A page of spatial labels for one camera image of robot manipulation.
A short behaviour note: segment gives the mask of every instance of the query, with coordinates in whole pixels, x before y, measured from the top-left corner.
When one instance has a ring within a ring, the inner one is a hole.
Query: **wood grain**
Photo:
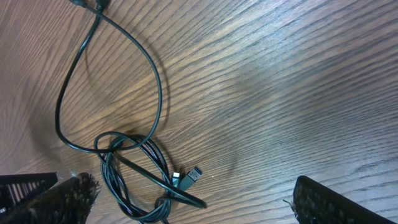
[[[63,145],[55,101],[94,16],[68,1],[0,1],[0,174],[91,172],[95,155]],[[154,140],[172,170],[198,166],[172,223],[296,223],[289,206],[307,175],[398,222],[396,0],[112,1],[107,16],[153,56],[164,108]],[[150,66],[102,23],[75,70],[62,129],[147,133],[157,92]],[[139,151],[124,155],[149,171]],[[122,167],[138,203],[162,195]],[[134,223],[104,187],[88,223]]]

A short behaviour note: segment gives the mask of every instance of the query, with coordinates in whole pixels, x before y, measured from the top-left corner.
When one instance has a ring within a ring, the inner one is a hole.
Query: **coiled cable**
[[[171,211],[171,204],[172,201],[177,201],[180,203],[185,203],[187,205],[195,206],[198,208],[206,208],[206,203],[199,198],[196,198],[185,191],[182,191],[172,185],[172,179],[170,177],[169,170],[167,168],[167,163],[162,155],[160,149],[157,147],[154,141],[150,139],[150,137],[155,132],[155,129],[159,123],[160,119],[160,112],[162,111],[162,85],[160,82],[159,73],[156,69],[155,63],[150,57],[150,55],[146,52],[146,50],[142,47],[142,45],[127,31],[125,31],[122,27],[117,25],[111,19],[103,15],[103,10],[106,6],[99,5],[97,1],[97,10],[88,6],[84,1],[81,0],[71,0],[72,3],[82,6],[87,10],[91,11],[96,15],[96,19],[91,26],[89,33],[86,36],[86,39],[80,45],[80,48],[73,59],[73,62],[70,66],[70,69],[63,81],[57,104],[55,107],[55,130],[57,132],[58,137],[69,147],[79,150],[81,152],[88,152],[88,153],[96,153],[98,157],[101,159],[101,175],[103,176],[103,180],[111,191],[111,193],[116,198],[120,209],[130,218],[133,220],[137,220],[139,223],[155,223],[162,221],[163,223],[168,223],[167,217]],[[101,20],[106,21],[107,23],[111,24],[115,27],[118,31],[120,31],[123,35],[125,35],[131,42],[137,46],[137,48],[144,54],[148,62],[150,63],[152,70],[155,75],[155,79],[157,82],[157,89],[158,89],[158,104],[157,104],[157,112],[155,116],[155,121],[150,129],[149,133],[146,136],[135,134],[135,135],[127,135],[124,133],[120,133],[117,131],[107,131],[98,135],[94,140],[93,148],[82,147],[77,144],[72,143],[68,140],[62,133],[60,127],[60,111],[62,100],[65,95],[68,82],[72,77],[72,73],[84,51],[86,46],[90,43],[95,30],[98,28],[98,25]],[[111,141],[111,144],[107,149],[99,149],[98,142],[103,137],[114,137]],[[123,144],[125,142],[129,142],[132,145],[124,147]],[[130,149],[140,148],[151,161],[156,165],[156,167],[160,170],[162,174],[162,178],[160,179],[156,177],[154,174],[150,173],[149,171],[141,168],[140,166],[136,165],[135,163],[131,162],[130,160],[126,159],[122,155],[118,153],[118,151],[125,151]],[[116,161],[119,161],[126,166],[130,167],[131,169],[135,170],[136,172],[140,173],[144,177],[147,177],[154,183],[158,184],[159,186],[165,189],[165,195],[159,197],[155,201],[154,209],[151,212],[147,212],[137,206],[135,206],[130,199],[129,191],[127,189],[127,185],[116,165]]]

